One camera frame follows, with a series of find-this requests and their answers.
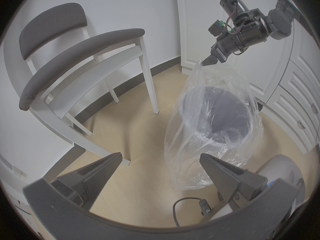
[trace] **clear trash bag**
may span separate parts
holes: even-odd
[[[165,134],[164,159],[174,187],[194,190],[212,184],[199,162],[202,153],[244,166],[262,134],[249,82],[226,65],[197,62]]]

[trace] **gray upholstery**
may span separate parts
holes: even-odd
[[[26,60],[51,40],[87,25],[85,12],[78,3],[65,3],[44,11],[30,21],[20,34],[22,58]]]
[[[50,60],[29,80],[22,91],[19,108],[27,111],[36,96],[84,59],[108,46],[143,36],[142,28],[116,30],[86,39]]]

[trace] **robotic arm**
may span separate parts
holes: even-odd
[[[213,65],[226,62],[229,55],[244,53],[249,46],[265,42],[271,36],[280,40],[290,36],[291,22],[295,16],[295,7],[288,0],[279,0],[274,10],[264,16],[259,9],[249,10],[241,0],[220,0],[220,5],[229,15],[226,23],[217,20],[208,29],[217,37],[211,47],[211,54],[202,64]],[[229,20],[234,28],[228,31]]]

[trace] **drawer handle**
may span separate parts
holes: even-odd
[[[312,103],[312,105],[311,105],[311,110],[312,110],[312,112],[313,112],[314,114],[318,114],[318,110],[317,110],[317,108],[316,108],[316,106],[315,106],[314,103]]]
[[[302,129],[302,130],[306,129],[306,127],[303,126],[301,121],[298,121],[297,124],[298,124],[300,129]]]

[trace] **label sticker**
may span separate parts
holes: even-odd
[[[224,54],[222,53],[222,51],[219,48],[217,48],[217,52],[221,55],[221,57],[224,59],[224,61],[227,60],[226,56],[224,56]]]

